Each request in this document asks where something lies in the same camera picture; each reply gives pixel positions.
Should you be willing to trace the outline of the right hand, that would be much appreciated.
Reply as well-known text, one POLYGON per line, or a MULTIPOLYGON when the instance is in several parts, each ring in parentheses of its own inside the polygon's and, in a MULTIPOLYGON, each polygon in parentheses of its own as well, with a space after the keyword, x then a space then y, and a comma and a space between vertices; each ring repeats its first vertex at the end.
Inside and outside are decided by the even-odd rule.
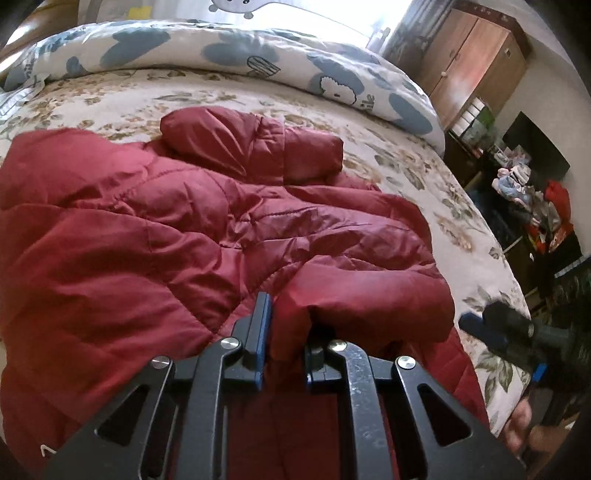
POLYGON ((524 448, 554 454, 568 437, 568 429, 557 426, 534 426, 533 410, 527 398, 522 399, 506 422, 501 438, 507 448, 518 454, 524 448))

